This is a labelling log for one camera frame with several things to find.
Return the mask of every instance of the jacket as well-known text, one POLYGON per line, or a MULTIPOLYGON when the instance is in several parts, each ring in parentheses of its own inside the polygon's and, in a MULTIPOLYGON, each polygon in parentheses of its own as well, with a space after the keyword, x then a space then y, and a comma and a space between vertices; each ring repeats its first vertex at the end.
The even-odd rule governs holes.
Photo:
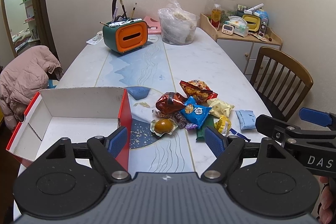
POLYGON ((0 107, 6 126, 23 122, 24 111, 37 91, 47 88, 49 76, 61 79, 62 67, 46 46, 34 46, 11 61, 0 74, 0 107))

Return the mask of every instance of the red cardboard box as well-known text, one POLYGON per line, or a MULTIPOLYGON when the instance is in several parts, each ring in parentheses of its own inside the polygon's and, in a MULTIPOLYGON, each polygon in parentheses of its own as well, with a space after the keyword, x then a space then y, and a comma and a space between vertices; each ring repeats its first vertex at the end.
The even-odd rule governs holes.
MULTIPOLYGON (((40 90, 25 111, 6 147, 25 167, 61 137, 72 143, 108 136, 127 127, 126 145, 117 161, 127 170, 132 114, 126 89, 115 87, 40 90)), ((76 159, 90 167, 89 160, 76 159)))

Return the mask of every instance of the dining table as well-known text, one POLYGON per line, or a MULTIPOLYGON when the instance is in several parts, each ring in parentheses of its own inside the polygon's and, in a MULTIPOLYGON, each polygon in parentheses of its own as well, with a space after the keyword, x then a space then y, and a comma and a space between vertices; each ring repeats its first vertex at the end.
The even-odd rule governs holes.
MULTIPOLYGON (((156 101, 166 92, 186 97, 180 81, 201 80, 218 99, 234 105, 229 115, 231 127, 251 142, 264 135, 241 130, 235 110, 252 110, 258 117, 271 116, 266 106, 221 47, 197 28, 188 45, 171 45, 161 35, 150 34, 142 48, 121 55, 108 48, 104 40, 87 44, 76 57, 56 88, 117 86, 126 88, 132 112, 128 172, 197 172, 200 176, 216 159, 204 141, 196 141, 196 129, 177 129, 172 135, 156 138, 150 131, 156 101)), ((57 139, 48 138, 51 146, 57 139)), ((249 165, 256 159, 244 159, 249 165)), ((19 175, 25 167, 21 165, 19 175)), ((14 204, 14 219, 20 216, 14 204)))

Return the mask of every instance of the snack pile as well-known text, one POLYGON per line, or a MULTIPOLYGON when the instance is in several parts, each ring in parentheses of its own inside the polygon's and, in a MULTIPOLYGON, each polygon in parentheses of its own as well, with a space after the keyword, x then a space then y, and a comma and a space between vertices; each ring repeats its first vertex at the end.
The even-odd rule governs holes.
MULTIPOLYGON (((204 141, 204 131, 207 126, 214 127, 225 136, 236 135, 246 141, 251 141, 243 134, 231 128, 229 115, 234 105, 217 98, 218 94, 212 91, 201 80, 181 81, 180 85, 186 94, 166 92, 156 102, 156 109, 152 113, 157 119, 151 122, 150 130, 157 136, 172 134, 179 128, 197 131, 197 141, 204 141)), ((236 111, 241 123, 241 129, 253 128, 255 116, 253 111, 236 111)))

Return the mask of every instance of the finger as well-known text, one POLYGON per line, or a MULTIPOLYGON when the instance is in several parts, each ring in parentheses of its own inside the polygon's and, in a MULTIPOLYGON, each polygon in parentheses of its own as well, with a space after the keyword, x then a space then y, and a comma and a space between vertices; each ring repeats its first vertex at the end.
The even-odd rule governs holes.
POLYGON ((330 191, 330 187, 327 186, 323 189, 321 194, 321 204, 323 209, 328 209, 334 201, 334 197, 330 191))
POLYGON ((329 178, 328 177, 319 177, 319 181, 323 184, 328 183, 329 182, 329 178))
POLYGON ((333 218, 333 212, 330 209, 323 209, 320 208, 320 219, 323 224, 330 223, 331 219, 333 218))

